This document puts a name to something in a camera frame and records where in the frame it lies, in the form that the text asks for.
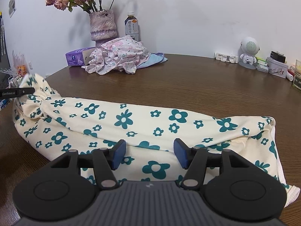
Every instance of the pink vase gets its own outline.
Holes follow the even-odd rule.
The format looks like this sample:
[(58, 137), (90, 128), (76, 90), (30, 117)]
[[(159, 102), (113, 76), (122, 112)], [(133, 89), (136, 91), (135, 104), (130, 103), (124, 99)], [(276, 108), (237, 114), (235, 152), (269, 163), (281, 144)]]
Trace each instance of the pink vase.
[(96, 47), (117, 37), (117, 28), (113, 10), (90, 13), (91, 40)]

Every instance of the cream fabric with teal flowers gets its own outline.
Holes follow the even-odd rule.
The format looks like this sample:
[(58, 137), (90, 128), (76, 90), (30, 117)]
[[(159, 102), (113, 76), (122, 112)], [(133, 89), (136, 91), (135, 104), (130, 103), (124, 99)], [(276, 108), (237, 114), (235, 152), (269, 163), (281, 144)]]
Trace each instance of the cream fabric with teal flowers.
[[(114, 171), (119, 182), (180, 181), (186, 170), (173, 153), (173, 141), (180, 138), (212, 153), (232, 149), (283, 184), (287, 205), (298, 197), (300, 189), (285, 182), (272, 117), (217, 119), (180, 109), (63, 98), (41, 76), (26, 75), (21, 87), (31, 86), (34, 94), (14, 101), (14, 122), (18, 133), (49, 160), (69, 149), (89, 154), (124, 139), (126, 155)], [(208, 168), (205, 182), (218, 174), (218, 168)], [(81, 175), (95, 183), (93, 169), (83, 168)]]

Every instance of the white wall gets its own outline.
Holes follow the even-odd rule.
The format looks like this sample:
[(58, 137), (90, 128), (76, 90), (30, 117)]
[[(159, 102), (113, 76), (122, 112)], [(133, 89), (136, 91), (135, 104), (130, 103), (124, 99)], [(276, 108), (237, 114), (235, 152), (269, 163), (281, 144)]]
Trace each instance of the white wall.
[[(0, 0), (0, 10), (11, 63), (12, 50), (22, 52), (45, 76), (67, 65), (66, 52), (95, 45), (80, 8), (70, 13), (46, 7), (45, 0), (17, 0), (10, 18), (8, 1)], [(111, 1), (103, 0), (103, 7)], [(289, 64), (301, 59), (301, 0), (115, 0), (113, 8), (120, 36), (127, 12), (136, 12), (141, 40), (152, 52), (237, 55), (241, 39), (251, 36), (260, 43), (260, 57), (278, 50)]]

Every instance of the light blue towel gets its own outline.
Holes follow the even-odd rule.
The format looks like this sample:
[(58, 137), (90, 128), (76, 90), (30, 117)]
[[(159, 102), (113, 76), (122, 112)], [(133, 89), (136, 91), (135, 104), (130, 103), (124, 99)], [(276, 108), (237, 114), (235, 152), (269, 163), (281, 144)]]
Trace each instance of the light blue towel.
[(164, 53), (151, 53), (148, 61), (140, 64), (137, 69), (149, 67), (154, 64), (165, 62), (167, 58), (164, 57)]

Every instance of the wooden table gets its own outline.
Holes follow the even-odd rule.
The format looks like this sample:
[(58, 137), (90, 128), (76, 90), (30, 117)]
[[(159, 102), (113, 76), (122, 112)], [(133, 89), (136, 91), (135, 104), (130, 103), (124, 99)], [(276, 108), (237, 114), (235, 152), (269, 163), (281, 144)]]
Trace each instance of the wooden table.
[[(186, 109), (217, 118), (272, 116), (287, 183), (301, 187), (301, 93), (291, 82), (210, 58), (172, 54), (167, 58), (134, 75), (113, 71), (100, 76), (66, 67), (47, 81), (64, 97)], [(4, 226), (19, 218), (12, 203), (13, 188), (47, 160), (18, 135), (12, 104), (0, 111), (1, 145), (0, 225)], [(288, 226), (300, 226), (301, 200), (285, 208), (281, 220)]]

